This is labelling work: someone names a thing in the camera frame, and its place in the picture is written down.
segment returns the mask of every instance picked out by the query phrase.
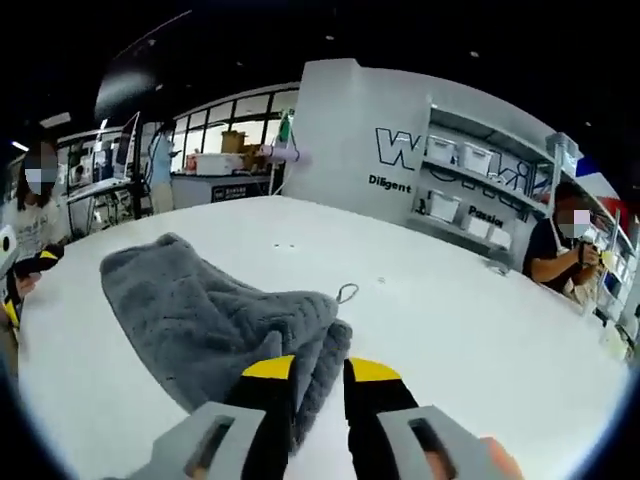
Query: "cardboard box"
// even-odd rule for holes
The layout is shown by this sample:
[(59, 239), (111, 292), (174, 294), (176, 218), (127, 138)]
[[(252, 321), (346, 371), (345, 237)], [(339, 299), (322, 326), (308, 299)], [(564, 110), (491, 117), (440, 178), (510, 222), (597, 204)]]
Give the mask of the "cardboard box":
[(241, 153), (246, 136), (246, 133), (235, 130), (222, 132), (222, 153)]

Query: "black ceiling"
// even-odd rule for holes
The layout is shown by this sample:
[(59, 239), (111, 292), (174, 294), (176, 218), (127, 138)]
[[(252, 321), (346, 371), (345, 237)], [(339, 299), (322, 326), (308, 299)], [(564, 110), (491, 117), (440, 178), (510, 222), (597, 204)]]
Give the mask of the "black ceiling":
[[(152, 42), (143, 42), (140, 62), (163, 85), (146, 104), (158, 118), (249, 88), (297, 81), (307, 60), (354, 57), (367, 66), (454, 80), (519, 106), (567, 132), (596, 159), (624, 199), (640, 201), (640, 190), (633, 188), (640, 185), (633, 16), (600, 4), (589, 10), (579, 3), (474, 3), (417, 7), (419, 2), (404, 0), (264, 0), (256, 8), (251, 5), (258, 2), (240, 0), (113, 0), (105, 7), (12, 5), (1, 29), (4, 57), (12, 60), (11, 73), (3, 75), (8, 86), (2, 95), (6, 114), (0, 154), (14, 153), (5, 146), (26, 135), (26, 123), (50, 115), (71, 112), (73, 122), (62, 127), (66, 132), (94, 127), (93, 107), (109, 61), (147, 32), (191, 10), (150, 35)], [(12, 25), (12, 19), (25, 21)]]

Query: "person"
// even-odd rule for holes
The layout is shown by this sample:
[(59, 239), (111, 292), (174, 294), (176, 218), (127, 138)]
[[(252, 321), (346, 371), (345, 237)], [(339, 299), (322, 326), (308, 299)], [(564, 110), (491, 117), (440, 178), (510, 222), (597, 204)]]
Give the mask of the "person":
[(49, 244), (64, 244), (60, 208), (52, 196), (58, 160), (52, 143), (35, 142), (20, 165), (15, 198), (4, 205), (3, 225), (11, 225), (20, 255), (31, 257)]
[(173, 191), (171, 190), (171, 159), (178, 152), (172, 152), (173, 144), (169, 134), (175, 130), (176, 122), (164, 122), (149, 146), (151, 169), (149, 172), (149, 187), (151, 188), (151, 203), (154, 213), (164, 213), (173, 210)]
[(561, 182), (555, 190), (551, 218), (534, 227), (524, 257), (523, 273), (537, 283), (584, 303), (584, 290), (600, 268), (596, 248), (580, 237), (590, 225), (590, 214), (580, 189)]

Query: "table surface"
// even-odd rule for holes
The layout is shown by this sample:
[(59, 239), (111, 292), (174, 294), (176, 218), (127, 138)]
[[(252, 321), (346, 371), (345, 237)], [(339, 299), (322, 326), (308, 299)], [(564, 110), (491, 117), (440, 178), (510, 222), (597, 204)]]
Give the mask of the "table surface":
[[(70, 245), (23, 312), (20, 389), (38, 428), (82, 479), (124, 476), (185, 418), (127, 341), (100, 286), (115, 250), (173, 231), (267, 291), (356, 297), (340, 306), (351, 355), (397, 370), (422, 405), (498, 438), (526, 477), (565, 478), (606, 429), (627, 369), (598, 320), (516, 272), (408, 229), (313, 203), (260, 197), (130, 222)], [(286, 479), (355, 479), (342, 377)]]

